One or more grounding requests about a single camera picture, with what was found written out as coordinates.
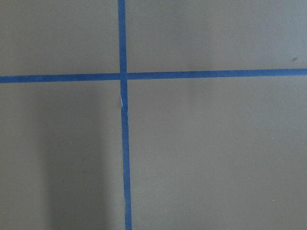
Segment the blue tape strip lengthwise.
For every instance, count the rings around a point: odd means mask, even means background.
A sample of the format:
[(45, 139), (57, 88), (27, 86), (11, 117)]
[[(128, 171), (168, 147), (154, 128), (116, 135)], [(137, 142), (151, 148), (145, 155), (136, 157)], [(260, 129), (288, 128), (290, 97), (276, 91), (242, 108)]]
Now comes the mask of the blue tape strip lengthwise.
[(130, 152), (128, 124), (128, 73), (126, 51), (125, 1), (118, 1), (119, 28), (119, 67), (120, 67), (120, 97), (121, 97), (121, 127), (123, 150), (123, 186), (125, 199), (125, 229), (132, 229), (131, 193), (130, 193)]

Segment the blue tape strip crosswise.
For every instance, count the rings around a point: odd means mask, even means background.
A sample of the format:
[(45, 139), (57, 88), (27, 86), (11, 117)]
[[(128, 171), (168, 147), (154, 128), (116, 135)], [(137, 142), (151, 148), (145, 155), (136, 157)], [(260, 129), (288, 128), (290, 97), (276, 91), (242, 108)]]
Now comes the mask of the blue tape strip crosswise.
[(95, 74), (61, 74), (61, 75), (20, 75), (2, 76), (1, 83), (32, 82), (69, 82), (69, 81), (117, 81), (122, 76), (128, 80), (156, 79), (196, 79), (228, 77), (272, 77), (305, 76), (306, 69), (252, 69), (252, 70), (214, 70), (214, 71), (175, 71), (175, 72), (136, 72), (136, 73), (95, 73)]

